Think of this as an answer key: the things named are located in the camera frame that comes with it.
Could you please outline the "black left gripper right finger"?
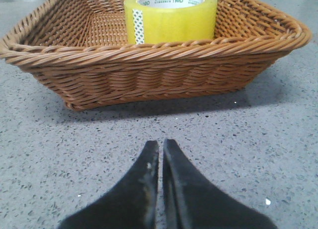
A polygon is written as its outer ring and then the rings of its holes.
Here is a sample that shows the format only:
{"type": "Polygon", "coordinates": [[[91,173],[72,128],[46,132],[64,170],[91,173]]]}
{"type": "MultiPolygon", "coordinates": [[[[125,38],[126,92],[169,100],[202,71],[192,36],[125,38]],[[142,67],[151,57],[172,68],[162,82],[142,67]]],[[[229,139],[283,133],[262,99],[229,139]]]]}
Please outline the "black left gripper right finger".
{"type": "Polygon", "coordinates": [[[169,229],[275,229],[265,215],[212,184],[177,142],[163,146],[163,195],[169,229]]]}

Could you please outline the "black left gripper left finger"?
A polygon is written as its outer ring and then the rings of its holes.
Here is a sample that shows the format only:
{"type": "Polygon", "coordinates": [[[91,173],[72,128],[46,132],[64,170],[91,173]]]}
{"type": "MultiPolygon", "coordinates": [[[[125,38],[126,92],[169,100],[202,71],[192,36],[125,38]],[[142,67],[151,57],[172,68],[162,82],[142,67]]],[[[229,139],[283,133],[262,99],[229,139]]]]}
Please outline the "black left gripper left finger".
{"type": "Polygon", "coordinates": [[[137,160],[111,190],[65,218],[59,228],[154,229],[158,169],[158,143],[147,141],[137,160]]]}

